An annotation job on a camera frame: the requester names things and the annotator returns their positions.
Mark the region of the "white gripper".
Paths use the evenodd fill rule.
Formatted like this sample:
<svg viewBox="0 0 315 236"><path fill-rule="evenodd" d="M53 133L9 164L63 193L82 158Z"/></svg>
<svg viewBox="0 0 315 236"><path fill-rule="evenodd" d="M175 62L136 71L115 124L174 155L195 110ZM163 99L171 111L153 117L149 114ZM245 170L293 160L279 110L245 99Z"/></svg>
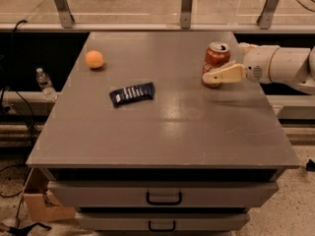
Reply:
<svg viewBox="0 0 315 236"><path fill-rule="evenodd" d="M278 45L256 45L241 42L238 44L238 49L245 67L232 60L218 69L205 73L202 80L206 84L229 84L241 82L247 77L254 83L269 84L271 82L271 61L279 48Z"/></svg>

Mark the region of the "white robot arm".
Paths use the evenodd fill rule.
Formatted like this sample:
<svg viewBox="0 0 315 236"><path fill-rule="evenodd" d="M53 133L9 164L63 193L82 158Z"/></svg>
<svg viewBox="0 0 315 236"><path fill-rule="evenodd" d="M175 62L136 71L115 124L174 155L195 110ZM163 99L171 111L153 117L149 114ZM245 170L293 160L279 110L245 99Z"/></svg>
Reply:
<svg viewBox="0 0 315 236"><path fill-rule="evenodd" d="M242 62L222 61L214 68L208 67L202 75L204 85L216 87L247 79L260 84L284 84L304 93L315 94L315 48L241 42L238 49Z"/></svg>

